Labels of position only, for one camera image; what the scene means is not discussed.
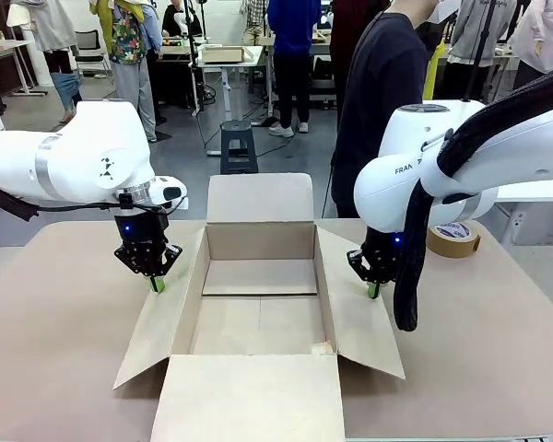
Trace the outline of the person in grey hoodie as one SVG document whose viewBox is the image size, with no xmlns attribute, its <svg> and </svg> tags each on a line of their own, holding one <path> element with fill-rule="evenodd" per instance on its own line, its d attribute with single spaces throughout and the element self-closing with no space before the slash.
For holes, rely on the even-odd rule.
<svg viewBox="0 0 553 442">
<path fill-rule="evenodd" d="M 462 0 L 453 29 L 449 63 L 473 64 L 475 62 L 489 6 L 490 0 Z M 496 0 L 479 62 L 480 67 L 490 67 L 493 64 L 498 38 L 508 28 L 515 6 L 516 0 Z"/>
</svg>

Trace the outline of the white height-adjustable table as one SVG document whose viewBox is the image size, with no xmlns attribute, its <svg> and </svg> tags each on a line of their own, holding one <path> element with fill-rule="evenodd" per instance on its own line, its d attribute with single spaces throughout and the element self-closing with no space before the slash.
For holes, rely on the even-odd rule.
<svg viewBox="0 0 553 442">
<path fill-rule="evenodd" d="M 256 67 L 259 63 L 261 53 L 263 51 L 262 46 L 245 46 L 245 45 L 217 45 L 217 46 L 245 46 L 253 53 L 253 59 L 247 60 L 241 64 L 204 64 L 201 60 L 200 50 L 205 45 L 217 45 L 217 44 L 203 44 L 198 49 L 197 56 L 197 66 L 205 72 L 210 69 L 219 69 L 220 70 L 220 79 L 223 92 L 224 100 L 224 110 L 225 110 L 225 120 L 232 121 L 234 119 L 241 119 L 241 112 L 239 108 L 236 108 L 236 114 L 233 114 L 233 109 L 231 106 L 231 91 L 233 89 L 232 84 L 229 81 L 229 74 L 233 73 L 235 75 L 235 85 L 240 84 L 240 72 L 244 68 L 253 68 Z"/>
</svg>

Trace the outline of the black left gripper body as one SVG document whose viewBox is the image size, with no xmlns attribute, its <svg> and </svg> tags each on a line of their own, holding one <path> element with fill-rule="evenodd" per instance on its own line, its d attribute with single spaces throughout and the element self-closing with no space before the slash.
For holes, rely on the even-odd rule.
<svg viewBox="0 0 553 442">
<path fill-rule="evenodd" d="M 145 211 L 137 215 L 116 215 L 114 221 L 125 248 L 155 252 L 165 250 L 168 243 L 165 229 L 169 226 L 165 214 Z"/>
</svg>

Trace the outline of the white desk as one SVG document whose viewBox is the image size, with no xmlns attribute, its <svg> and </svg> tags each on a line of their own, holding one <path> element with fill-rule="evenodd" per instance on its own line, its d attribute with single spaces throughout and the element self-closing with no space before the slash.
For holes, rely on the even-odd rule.
<svg viewBox="0 0 553 442">
<path fill-rule="evenodd" d="M 31 79 L 29 69 L 20 49 L 30 45 L 27 40 L 0 40 L 0 59 L 11 56 L 14 59 L 21 87 L 12 92 L 13 97 L 45 97 L 47 91 L 38 90 L 35 86 L 29 86 L 27 80 Z"/>
</svg>

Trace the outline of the brown packing tape roll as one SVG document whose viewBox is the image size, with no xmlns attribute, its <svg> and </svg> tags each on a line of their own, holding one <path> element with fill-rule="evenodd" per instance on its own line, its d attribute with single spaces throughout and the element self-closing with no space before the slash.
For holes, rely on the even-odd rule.
<svg viewBox="0 0 553 442">
<path fill-rule="evenodd" d="M 431 227 L 426 239 L 427 248 L 445 258 L 463 259 L 477 252 L 481 237 L 466 222 L 451 222 Z"/>
</svg>

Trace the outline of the black office chair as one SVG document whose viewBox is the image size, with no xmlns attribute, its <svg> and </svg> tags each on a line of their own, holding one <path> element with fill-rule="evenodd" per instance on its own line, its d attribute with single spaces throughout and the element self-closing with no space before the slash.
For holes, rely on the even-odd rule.
<svg viewBox="0 0 553 442">
<path fill-rule="evenodd" d="M 94 30 L 76 32 L 76 64 L 82 76 L 112 81 L 106 52 L 100 46 L 100 34 Z"/>
</svg>

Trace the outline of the black tripod stand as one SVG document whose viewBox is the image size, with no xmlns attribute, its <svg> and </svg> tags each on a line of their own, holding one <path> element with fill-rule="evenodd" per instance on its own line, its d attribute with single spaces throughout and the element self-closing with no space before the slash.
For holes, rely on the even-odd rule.
<svg viewBox="0 0 553 442">
<path fill-rule="evenodd" d="M 184 6 L 184 14 L 185 14 L 185 20 L 186 20 L 187 38 L 190 46 L 191 77 L 193 82 L 193 95 L 194 95 L 194 109 L 192 112 L 192 116 L 197 117 L 200 111 L 204 109 L 204 103 L 201 100 L 201 92 L 199 91 L 201 87 L 201 80 L 199 79 L 198 66 L 197 66 L 198 52 L 195 48 L 194 36 L 192 33 L 193 22 L 191 20 L 189 0 L 182 0 L 182 2 Z"/>
</svg>

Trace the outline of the seated person in black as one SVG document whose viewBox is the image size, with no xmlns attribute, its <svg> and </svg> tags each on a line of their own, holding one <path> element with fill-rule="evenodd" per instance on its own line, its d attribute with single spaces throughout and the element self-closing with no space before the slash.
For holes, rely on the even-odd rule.
<svg viewBox="0 0 553 442">
<path fill-rule="evenodd" d="M 202 37 L 203 29 L 192 0 L 171 0 L 162 20 L 164 37 Z"/>
</svg>

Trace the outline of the person in white shirt jeans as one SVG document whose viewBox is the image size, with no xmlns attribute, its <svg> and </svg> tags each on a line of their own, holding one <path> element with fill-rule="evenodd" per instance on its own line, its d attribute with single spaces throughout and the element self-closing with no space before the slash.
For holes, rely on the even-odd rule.
<svg viewBox="0 0 553 442">
<path fill-rule="evenodd" d="M 60 0 L 21 0 L 29 11 L 30 29 L 38 49 L 43 53 L 53 85 L 62 101 L 67 124 L 76 115 L 77 103 L 82 100 L 80 81 L 72 68 L 70 55 L 77 51 L 73 23 Z"/>
</svg>

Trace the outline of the person in navy sweater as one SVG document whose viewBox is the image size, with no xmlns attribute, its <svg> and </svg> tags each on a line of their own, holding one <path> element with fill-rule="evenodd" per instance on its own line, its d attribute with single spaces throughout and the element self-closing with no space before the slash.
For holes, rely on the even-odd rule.
<svg viewBox="0 0 553 442">
<path fill-rule="evenodd" d="M 393 0 L 365 28 L 351 59 L 332 164 L 331 195 L 339 218 L 357 218 L 353 191 L 379 155 L 398 108 L 422 101 L 428 54 L 416 28 L 441 0 Z"/>
</svg>

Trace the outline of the brown cardboard box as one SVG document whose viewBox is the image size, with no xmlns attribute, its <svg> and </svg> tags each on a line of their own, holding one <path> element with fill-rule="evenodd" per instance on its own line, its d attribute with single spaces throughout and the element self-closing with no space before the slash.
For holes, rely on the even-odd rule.
<svg viewBox="0 0 553 442">
<path fill-rule="evenodd" d="M 307 174 L 213 177 L 114 382 L 166 364 L 150 442 L 345 442 L 339 359 L 405 375 L 352 248 L 314 220 Z"/>
</svg>

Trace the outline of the black plastic step stool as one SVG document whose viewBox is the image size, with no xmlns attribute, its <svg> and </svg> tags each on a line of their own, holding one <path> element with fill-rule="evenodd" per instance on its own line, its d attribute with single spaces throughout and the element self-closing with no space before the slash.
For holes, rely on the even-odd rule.
<svg viewBox="0 0 553 442">
<path fill-rule="evenodd" d="M 220 173 L 258 173 L 253 128 L 249 122 L 226 121 L 220 125 Z"/>
</svg>

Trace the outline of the person in pink top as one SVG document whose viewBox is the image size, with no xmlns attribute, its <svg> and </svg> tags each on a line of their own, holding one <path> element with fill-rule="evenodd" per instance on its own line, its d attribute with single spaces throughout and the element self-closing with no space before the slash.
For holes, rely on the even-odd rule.
<svg viewBox="0 0 553 442">
<path fill-rule="evenodd" d="M 531 0 L 509 44 L 519 61 L 513 90 L 553 71 L 553 0 Z"/>
</svg>

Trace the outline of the person in blue jacket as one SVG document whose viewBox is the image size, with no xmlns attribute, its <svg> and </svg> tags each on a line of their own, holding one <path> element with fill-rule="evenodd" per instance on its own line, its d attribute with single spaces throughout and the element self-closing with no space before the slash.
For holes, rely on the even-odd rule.
<svg viewBox="0 0 553 442">
<path fill-rule="evenodd" d="M 279 100 L 279 124 L 269 129 L 273 136 L 294 135 L 293 100 L 297 101 L 299 132 L 309 132 L 310 50 L 320 15 L 321 0 L 269 0 L 267 20 L 275 33 L 273 61 Z"/>
</svg>

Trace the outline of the white side table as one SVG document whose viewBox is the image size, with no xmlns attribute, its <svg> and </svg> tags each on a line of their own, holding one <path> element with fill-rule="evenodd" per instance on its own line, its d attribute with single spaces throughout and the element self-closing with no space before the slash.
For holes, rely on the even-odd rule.
<svg viewBox="0 0 553 442">
<path fill-rule="evenodd" d="M 495 205 L 513 204 L 500 237 L 500 244 L 504 249 L 515 244 L 529 209 L 535 203 L 553 203 L 553 180 L 511 184 L 499 188 Z"/>
</svg>

